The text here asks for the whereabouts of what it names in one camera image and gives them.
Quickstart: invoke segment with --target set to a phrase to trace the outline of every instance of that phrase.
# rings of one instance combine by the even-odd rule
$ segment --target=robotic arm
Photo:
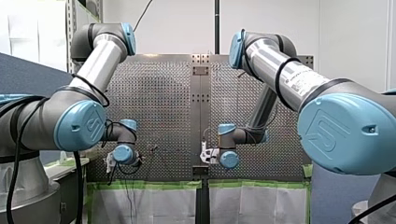
[[[24,220],[56,222],[49,220],[54,215],[41,217],[31,210],[34,204],[48,201],[49,195],[54,194],[50,191],[57,190],[49,183],[39,162],[39,150],[76,152],[89,149],[99,141],[117,141],[112,153],[114,160],[120,164],[139,165],[140,156],[134,150],[136,122],[122,119],[108,123],[104,110],[108,100],[103,92],[117,65],[128,55],[135,55],[134,33],[129,24],[86,25],[75,33],[71,46],[72,59],[84,64],[68,86],[45,100],[24,95],[0,97],[0,202],[7,201],[14,168],[19,167],[14,164],[18,154],[20,174],[14,183],[15,190],[11,190],[17,223],[24,223]],[[59,208],[59,202],[53,202],[58,203],[53,206]],[[5,208],[5,204],[0,204],[2,223],[1,220],[6,220]]]
[[[277,96],[299,113],[301,143],[320,166],[349,175],[377,175],[394,169],[395,96],[370,91],[346,78],[330,80],[301,64],[295,52],[291,41],[281,35],[242,31],[233,37],[231,66],[244,69],[266,87],[246,128],[220,124],[220,163],[235,167],[236,144],[266,139],[265,122]]]

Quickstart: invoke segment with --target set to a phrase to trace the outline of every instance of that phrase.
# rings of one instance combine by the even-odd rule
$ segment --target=white wall
[[[214,49],[212,0],[154,0],[136,32],[137,53],[207,53]],[[148,0],[104,0],[104,22],[135,27]]]
[[[104,21],[134,27],[147,2],[104,0]],[[299,54],[318,57],[318,7],[317,0],[220,1],[220,53],[245,28],[286,35]],[[214,0],[154,0],[135,35],[138,53],[213,52]]]
[[[233,35],[244,28],[252,32],[287,36],[293,41],[298,54],[314,55],[314,67],[318,67],[318,0],[220,2],[222,54],[228,54]]]
[[[319,72],[387,88],[391,0],[320,1]]]

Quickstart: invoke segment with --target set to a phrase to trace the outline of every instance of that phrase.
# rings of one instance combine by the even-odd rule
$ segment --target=vertical metal pole
[[[220,0],[215,0],[215,54],[220,54]]]

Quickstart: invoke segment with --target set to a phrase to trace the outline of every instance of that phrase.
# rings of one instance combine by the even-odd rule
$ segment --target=light blue joint cap
[[[136,40],[134,38],[134,29],[132,28],[131,24],[128,22],[122,22],[121,23],[122,30],[124,32],[124,37],[127,42],[127,49],[128,49],[128,55],[136,55]]]
[[[243,40],[242,32],[238,32],[233,36],[233,41],[230,46],[230,56],[228,57],[228,63],[233,69],[242,68]]]
[[[332,172],[378,175],[396,167],[396,119],[367,98],[333,93],[311,101],[298,134],[307,155]]]
[[[133,150],[126,145],[119,145],[113,151],[113,158],[121,164],[128,164],[133,158]]]
[[[219,135],[224,135],[226,133],[230,133],[236,129],[236,125],[232,123],[220,124],[218,129]]]
[[[56,123],[53,133],[55,145],[64,151],[89,149],[102,138],[105,122],[105,110],[95,101],[79,101],[70,105]]]
[[[26,96],[31,96],[31,94],[0,94],[0,104],[16,101]]]
[[[239,164],[239,157],[233,151],[226,151],[220,156],[220,164],[226,169],[233,169]]]
[[[120,123],[134,130],[135,132],[137,131],[137,122],[134,119],[122,119],[120,120]]]
[[[262,137],[262,140],[260,141],[260,143],[266,143],[266,142],[268,142],[268,138],[269,138],[268,129],[265,129],[265,134],[264,134],[264,136]]]

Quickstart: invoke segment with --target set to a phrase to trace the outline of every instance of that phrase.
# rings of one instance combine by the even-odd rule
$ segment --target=perforated metal panel
[[[199,65],[196,57],[137,55],[119,65],[106,93],[111,102],[107,115],[115,121],[137,120],[135,146],[146,159],[135,175],[116,172],[115,178],[191,180],[192,166],[201,163],[200,140],[206,127],[210,127],[208,146],[215,147],[220,123],[245,126],[263,84],[248,75],[238,78],[241,71],[229,67],[227,56],[205,55],[201,65],[210,66],[210,71],[194,75],[193,67]],[[300,59],[312,66],[312,57]],[[297,114],[279,104],[269,141],[238,146],[239,166],[226,171],[212,165],[209,178],[302,180],[302,165],[310,160],[300,146],[296,122]],[[115,146],[108,143],[94,151],[99,159],[89,165],[89,181],[108,179],[102,159]],[[131,172],[132,168],[125,166],[124,170]]]
[[[304,56],[300,59],[303,63],[312,66],[312,57]],[[228,65],[226,56],[212,56],[211,70],[209,143],[215,147],[218,143],[219,124],[235,123],[242,127],[246,125],[263,84],[249,75],[238,78],[242,72],[233,70]],[[256,146],[238,146],[237,153],[241,160],[238,167],[226,171],[220,165],[212,165],[209,169],[209,178],[287,181],[303,179],[302,165],[310,163],[310,160],[300,145],[296,123],[297,113],[279,103],[276,118],[269,127],[269,141]]]
[[[116,172],[115,178],[192,179],[190,60],[190,55],[138,55],[117,68],[106,93],[111,102],[107,115],[112,120],[137,120],[135,146],[146,159],[134,176]],[[115,145],[97,148],[98,157],[105,158]],[[123,169],[132,171],[129,166]],[[90,181],[107,180],[102,160],[90,164],[88,177]]]

